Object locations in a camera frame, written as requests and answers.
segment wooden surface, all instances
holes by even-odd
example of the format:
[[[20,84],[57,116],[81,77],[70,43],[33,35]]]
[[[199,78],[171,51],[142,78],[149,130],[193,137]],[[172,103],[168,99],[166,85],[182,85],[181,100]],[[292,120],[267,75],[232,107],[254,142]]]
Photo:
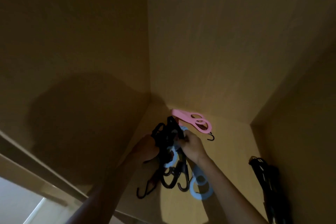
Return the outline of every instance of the wooden surface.
[[[295,66],[331,40],[334,4],[148,0],[151,91],[168,105],[250,124],[274,93],[283,96],[276,90]]]
[[[2,0],[0,18],[0,130],[96,183],[149,103],[146,0]]]
[[[336,201],[336,45],[323,54],[264,125],[294,223],[331,223]]]
[[[159,122],[166,123],[169,115],[170,108],[151,103],[124,155],[128,154],[139,138],[149,133]],[[216,137],[213,142],[206,140],[208,135],[196,132],[191,125],[187,126],[200,136],[205,150],[218,167],[265,216],[262,189],[248,164],[252,155],[259,155],[250,126],[211,115],[207,115],[206,119],[213,126],[213,134]],[[225,215],[214,194],[205,201],[199,201],[194,199],[189,191],[183,193],[177,186],[173,189],[166,189],[159,183],[149,196],[142,200],[138,199],[136,197],[137,187],[140,187],[140,193],[143,193],[147,180],[157,167],[156,160],[142,165],[126,188],[117,211],[152,224],[226,223]],[[179,178],[179,182],[182,186],[185,185],[183,175]]]

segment person's right hand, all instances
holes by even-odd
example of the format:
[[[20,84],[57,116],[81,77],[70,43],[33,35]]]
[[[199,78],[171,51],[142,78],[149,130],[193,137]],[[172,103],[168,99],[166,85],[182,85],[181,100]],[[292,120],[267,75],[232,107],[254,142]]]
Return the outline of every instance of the person's right hand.
[[[202,141],[198,136],[189,130],[185,130],[183,133],[184,139],[178,140],[179,145],[181,146],[185,155],[196,165],[199,165],[201,159],[208,157],[203,147]]]

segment hand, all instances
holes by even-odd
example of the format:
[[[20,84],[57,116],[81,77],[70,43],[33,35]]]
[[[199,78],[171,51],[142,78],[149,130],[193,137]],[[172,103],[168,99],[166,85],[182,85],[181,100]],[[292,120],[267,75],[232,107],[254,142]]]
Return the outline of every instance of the hand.
[[[196,165],[199,166],[200,160],[208,158],[203,147],[202,141],[198,136],[189,130],[185,130],[184,139],[179,139],[178,143],[181,146],[185,155],[190,158]]]
[[[130,154],[138,158],[142,163],[147,160],[155,158],[159,153],[159,148],[155,146],[155,140],[150,135],[145,135],[140,141],[133,147]]]

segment person's left hand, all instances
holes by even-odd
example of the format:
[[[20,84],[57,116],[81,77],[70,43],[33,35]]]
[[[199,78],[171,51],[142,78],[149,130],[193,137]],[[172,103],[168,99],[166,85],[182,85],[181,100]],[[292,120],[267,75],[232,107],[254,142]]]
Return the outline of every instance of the person's left hand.
[[[155,146],[155,140],[150,135],[141,138],[131,151],[131,154],[136,156],[141,163],[155,158],[158,153],[159,148]]]

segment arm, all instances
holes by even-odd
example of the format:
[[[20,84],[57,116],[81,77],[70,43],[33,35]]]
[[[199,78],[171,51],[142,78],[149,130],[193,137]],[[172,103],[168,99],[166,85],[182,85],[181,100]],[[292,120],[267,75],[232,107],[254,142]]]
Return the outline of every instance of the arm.
[[[229,223],[267,223],[209,158],[204,150],[202,141],[194,133],[186,130],[185,140],[179,140],[179,144],[186,156],[195,162],[207,176]]]
[[[159,153],[151,136],[142,138],[116,170],[110,172],[66,224],[108,224],[132,175]]]

